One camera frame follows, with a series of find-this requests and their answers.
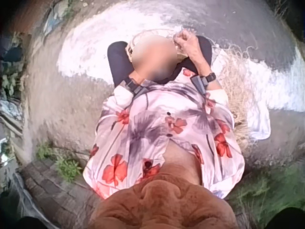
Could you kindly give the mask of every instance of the dirt ground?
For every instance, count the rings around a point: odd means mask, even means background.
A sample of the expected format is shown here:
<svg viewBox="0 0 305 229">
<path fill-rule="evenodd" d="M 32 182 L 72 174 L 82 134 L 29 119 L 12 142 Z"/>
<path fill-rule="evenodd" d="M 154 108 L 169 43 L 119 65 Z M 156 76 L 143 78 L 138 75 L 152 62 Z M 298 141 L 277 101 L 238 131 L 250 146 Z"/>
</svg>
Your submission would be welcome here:
<svg viewBox="0 0 305 229">
<path fill-rule="evenodd" d="M 78 2 L 69 18 L 45 39 L 34 56 L 29 52 L 28 77 L 24 90 L 24 161 L 30 162 L 36 145 L 49 139 L 56 146 L 87 152 L 104 99 L 113 87 L 86 75 L 62 77 L 56 62 L 63 41 L 84 19 L 103 11 L 118 0 Z M 290 111 L 270 111 L 272 135 L 246 153 L 249 168 L 284 164 L 303 153 L 297 147 L 305 139 L 305 115 Z"/>
</svg>

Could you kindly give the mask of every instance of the floral blouse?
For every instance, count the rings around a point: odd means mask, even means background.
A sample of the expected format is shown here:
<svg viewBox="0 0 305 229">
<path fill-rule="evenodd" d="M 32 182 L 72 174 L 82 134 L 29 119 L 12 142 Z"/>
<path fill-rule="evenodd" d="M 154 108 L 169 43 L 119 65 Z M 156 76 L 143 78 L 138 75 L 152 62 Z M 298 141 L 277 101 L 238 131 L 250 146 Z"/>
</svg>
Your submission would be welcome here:
<svg viewBox="0 0 305 229">
<path fill-rule="evenodd" d="M 224 198 L 242 177 L 244 157 L 233 134 L 224 90 L 202 97 L 183 68 L 166 85 L 145 81 L 133 97 L 121 86 L 103 105 L 86 182 L 103 198 L 157 174 L 171 139 L 201 163 L 203 186 Z"/>
</svg>

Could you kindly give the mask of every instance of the curved concrete surface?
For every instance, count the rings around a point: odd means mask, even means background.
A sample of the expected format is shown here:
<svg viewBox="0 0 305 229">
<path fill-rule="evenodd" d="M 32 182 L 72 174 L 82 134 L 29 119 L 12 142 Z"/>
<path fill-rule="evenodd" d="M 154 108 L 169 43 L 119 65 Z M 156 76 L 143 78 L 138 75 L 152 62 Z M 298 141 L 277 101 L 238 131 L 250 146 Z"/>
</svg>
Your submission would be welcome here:
<svg viewBox="0 0 305 229">
<path fill-rule="evenodd" d="M 104 1 L 86 9 L 101 6 Z M 260 95 L 267 98 L 268 108 L 305 110 L 304 60 L 263 0 L 133 0 L 115 4 L 87 20 L 82 17 L 86 18 L 85 13 L 79 15 L 72 24 L 53 31 L 29 64 L 31 125 L 25 131 L 27 138 L 34 138 L 33 145 L 47 137 L 57 146 L 76 151 L 91 148 L 102 102 L 112 91 L 107 47 L 115 41 L 129 41 L 143 29 L 191 27 L 221 47 L 231 43 L 243 51 L 248 46 L 258 47 L 251 57 L 262 62 L 249 65 L 257 78 L 263 79 L 259 81 L 264 89 Z M 252 154 L 247 153 L 250 166 L 283 163 L 295 156 L 292 149 L 302 142 L 305 123 L 302 113 L 291 112 L 270 111 L 271 137 L 263 146 L 258 143 Z M 26 150 L 32 152 L 29 141 L 26 144 Z"/>
</svg>

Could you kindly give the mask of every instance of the hay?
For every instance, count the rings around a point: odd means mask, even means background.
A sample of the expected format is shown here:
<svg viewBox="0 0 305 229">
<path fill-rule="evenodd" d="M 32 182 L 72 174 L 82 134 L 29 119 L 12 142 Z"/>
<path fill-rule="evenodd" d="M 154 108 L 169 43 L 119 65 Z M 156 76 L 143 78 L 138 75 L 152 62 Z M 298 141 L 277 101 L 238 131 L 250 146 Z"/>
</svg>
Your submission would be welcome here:
<svg viewBox="0 0 305 229">
<path fill-rule="evenodd" d="M 143 31 L 137 34 L 126 47 L 129 60 L 132 61 L 132 49 L 142 37 L 147 35 L 161 35 L 172 39 L 174 34 L 175 31 L 162 29 Z M 216 52 L 220 51 L 214 41 L 209 40 L 213 44 L 213 50 Z M 241 48 L 236 45 L 231 45 L 228 49 L 222 49 L 226 53 L 224 56 L 225 65 L 220 75 L 217 76 L 229 98 L 229 109 L 235 121 L 234 134 L 242 153 L 255 144 L 255 139 L 250 136 L 251 130 L 247 122 L 248 110 L 257 104 L 254 98 L 253 86 L 250 81 L 246 82 L 245 80 L 247 73 L 245 61 L 249 58 L 249 48 L 254 47 L 248 47 L 245 52 L 241 51 Z M 177 51 L 178 62 L 187 57 L 181 50 Z"/>
<path fill-rule="evenodd" d="M 225 64 L 218 78 L 228 95 L 229 109 L 235 121 L 234 134 L 243 153 L 255 143 L 250 136 L 247 122 L 249 109 L 256 106 L 253 85 L 250 81 L 246 81 L 245 61 L 249 55 L 248 51 L 242 52 L 238 46 L 231 46 L 224 51 Z"/>
</svg>

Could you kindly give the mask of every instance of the green plant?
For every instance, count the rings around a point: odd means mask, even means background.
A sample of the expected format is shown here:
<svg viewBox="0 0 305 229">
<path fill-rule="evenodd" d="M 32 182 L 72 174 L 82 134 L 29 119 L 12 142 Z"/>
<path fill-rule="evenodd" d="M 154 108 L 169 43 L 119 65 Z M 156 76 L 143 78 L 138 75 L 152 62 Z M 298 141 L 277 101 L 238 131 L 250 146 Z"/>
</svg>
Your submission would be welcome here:
<svg viewBox="0 0 305 229">
<path fill-rule="evenodd" d="M 12 148 L 10 146 L 9 141 L 3 142 L 1 145 L 1 154 L 5 155 L 6 157 L 10 157 L 12 154 Z"/>
<path fill-rule="evenodd" d="M 77 175 L 81 174 L 81 167 L 74 159 L 59 158 L 56 161 L 57 170 L 62 178 L 68 182 L 72 182 Z"/>
<path fill-rule="evenodd" d="M 4 99 L 12 97 L 19 91 L 20 77 L 24 64 L 19 63 L 7 63 L 3 70 L 1 95 Z"/>
<path fill-rule="evenodd" d="M 63 15 L 64 18 L 68 19 L 71 16 L 73 16 L 73 14 L 74 14 L 73 4 L 74 4 L 73 0 L 68 1 L 68 7 L 65 9 L 65 12 Z"/>
<path fill-rule="evenodd" d="M 36 155 L 40 160 L 52 157 L 53 156 L 53 150 L 50 147 L 50 144 L 49 143 L 44 143 L 42 145 L 39 145 Z"/>
<path fill-rule="evenodd" d="M 237 215 L 251 215 L 259 228 L 287 207 L 305 209 L 305 160 L 246 176 L 226 200 Z"/>
</svg>

